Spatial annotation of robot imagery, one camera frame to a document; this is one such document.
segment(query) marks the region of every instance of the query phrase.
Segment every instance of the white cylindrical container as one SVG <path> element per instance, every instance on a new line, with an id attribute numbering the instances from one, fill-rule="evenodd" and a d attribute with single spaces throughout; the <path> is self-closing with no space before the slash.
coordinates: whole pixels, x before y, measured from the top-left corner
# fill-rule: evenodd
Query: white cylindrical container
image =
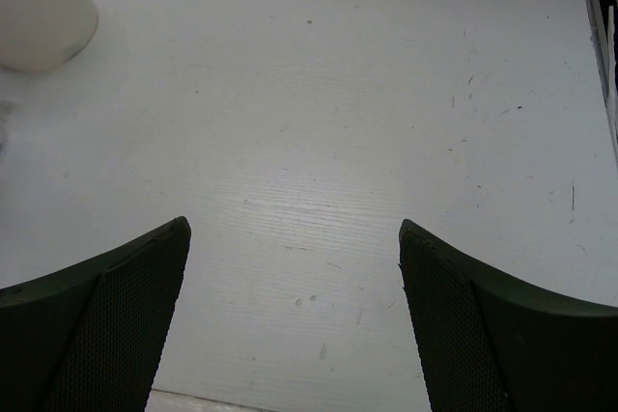
<path id="1" fill-rule="evenodd" d="M 88 43 L 97 23 L 92 0 L 0 0 L 0 65 L 55 68 Z"/>

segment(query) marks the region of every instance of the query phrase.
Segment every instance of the white table surface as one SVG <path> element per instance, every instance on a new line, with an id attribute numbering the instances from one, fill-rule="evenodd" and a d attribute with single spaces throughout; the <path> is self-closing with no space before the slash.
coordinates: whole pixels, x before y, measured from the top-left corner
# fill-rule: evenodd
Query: white table surface
<path id="1" fill-rule="evenodd" d="M 427 411 L 410 218 L 618 302 L 584 0 L 95 0 L 60 69 L 0 74 L 0 287 L 186 215 L 155 386 L 280 412 Z"/>

